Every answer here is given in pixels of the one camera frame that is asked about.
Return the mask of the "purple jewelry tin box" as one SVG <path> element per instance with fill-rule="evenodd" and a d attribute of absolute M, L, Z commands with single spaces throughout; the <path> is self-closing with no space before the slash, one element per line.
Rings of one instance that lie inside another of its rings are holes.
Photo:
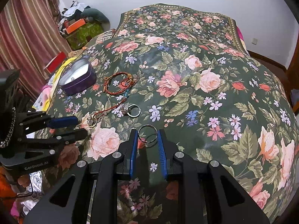
<path fill-rule="evenodd" d="M 96 73 L 87 59 L 75 61 L 69 69 L 65 69 L 58 85 L 66 95 L 80 93 L 96 83 Z"/>

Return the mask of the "red flat box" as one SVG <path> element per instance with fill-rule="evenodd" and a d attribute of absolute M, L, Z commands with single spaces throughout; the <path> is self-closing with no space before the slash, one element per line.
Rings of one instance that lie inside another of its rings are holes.
<path fill-rule="evenodd" d="M 57 56 L 50 60 L 50 62 L 44 67 L 46 74 L 52 75 L 62 65 L 66 58 L 66 54 L 64 52 L 60 52 Z"/>

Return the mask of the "yellow blanket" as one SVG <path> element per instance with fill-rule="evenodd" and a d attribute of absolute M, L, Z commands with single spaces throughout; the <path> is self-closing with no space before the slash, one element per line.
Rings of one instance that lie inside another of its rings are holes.
<path fill-rule="evenodd" d="M 76 59 L 76 57 L 71 57 L 69 59 L 67 59 L 61 66 L 60 68 L 57 70 L 57 72 L 54 75 L 53 81 L 52 81 L 52 87 L 51 88 L 45 88 L 45 90 L 48 91 L 48 94 L 43 93 L 43 107 L 42 107 L 42 111 L 47 111 L 48 108 L 50 107 L 52 98 L 53 98 L 53 94 L 57 88 L 59 79 L 64 71 L 64 69 L 74 60 Z"/>

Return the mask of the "floral bed cover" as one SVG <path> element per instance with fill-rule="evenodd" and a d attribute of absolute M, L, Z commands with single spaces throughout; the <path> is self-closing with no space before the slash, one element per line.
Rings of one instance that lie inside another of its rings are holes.
<path fill-rule="evenodd" d="M 157 145 L 163 129 L 181 152 L 219 161 L 270 222 L 295 188 L 298 123 L 277 76 L 247 53 L 228 16 L 170 5 L 127 11 L 115 35 L 81 53 L 97 75 L 68 96 L 57 88 L 48 112 L 88 117 L 107 110 L 84 141 L 66 146 L 43 171 L 49 190 L 78 160 L 102 160 L 140 130 L 136 171 L 119 181 L 119 223 L 176 223 L 178 183 L 164 180 Z"/>

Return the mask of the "striped pink curtain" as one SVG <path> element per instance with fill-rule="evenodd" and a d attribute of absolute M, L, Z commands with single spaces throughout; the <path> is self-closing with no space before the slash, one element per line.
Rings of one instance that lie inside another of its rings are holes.
<path fill-rule="evenodd" d="M 18 83 L 33 99 L 48 79 L 45 66 L 71 51 L 60 19 L 59 0 L 8 0 L 1 11 L 1 70 L 19 69 Z"/>

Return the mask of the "orange box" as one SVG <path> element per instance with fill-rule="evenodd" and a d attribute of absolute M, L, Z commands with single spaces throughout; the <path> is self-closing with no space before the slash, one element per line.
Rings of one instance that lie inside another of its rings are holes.
<path fill-rule="evenodd" d="M 80 28 L 81 26 L 85 25 L 85 20 L 84 19 L 79 19 L 78 21 L 76 21 L 75 23 L 69 25 L 66 28 L 66 33 L 67 34 L 71 34 L 72 32 L 74 32 L 75 30 L 77 30 L 78 28 Z"/>

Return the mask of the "patterned beige quilt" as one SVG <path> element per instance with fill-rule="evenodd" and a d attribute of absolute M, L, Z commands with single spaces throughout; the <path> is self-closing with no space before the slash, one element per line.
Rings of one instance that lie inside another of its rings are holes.
<path fill-rule="evenodd" d="M 95 43 L 96 44 L 103 43 L 104 41 L 111 39 L 115 35 L 115 33 L 116 33 L 115 29 L 111 29 L 109 31 L 103 32 L 96 36 Z"/>

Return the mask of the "white wall socket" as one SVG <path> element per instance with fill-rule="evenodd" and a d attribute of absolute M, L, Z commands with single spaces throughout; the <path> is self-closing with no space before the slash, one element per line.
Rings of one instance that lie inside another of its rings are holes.
<path fill-rule="evenodd" d="M 254 44 L 254 45 L 256 45 L 257 42 L 258 42 L 258 40 L 256 38 L 253 38 L 252 41 L 251 41 L 251 43 Z"/>

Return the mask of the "wooden door frame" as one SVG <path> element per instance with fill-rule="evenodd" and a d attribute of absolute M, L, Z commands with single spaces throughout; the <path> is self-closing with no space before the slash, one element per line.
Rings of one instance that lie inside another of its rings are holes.
<path fill-rule="evenodd" d="M 286 71 L 286 76 L 290 85 L 290 100 L 293 112 L 298 115 L 298 40 L 296 42 L 295 52 L 290 65 Z"/>

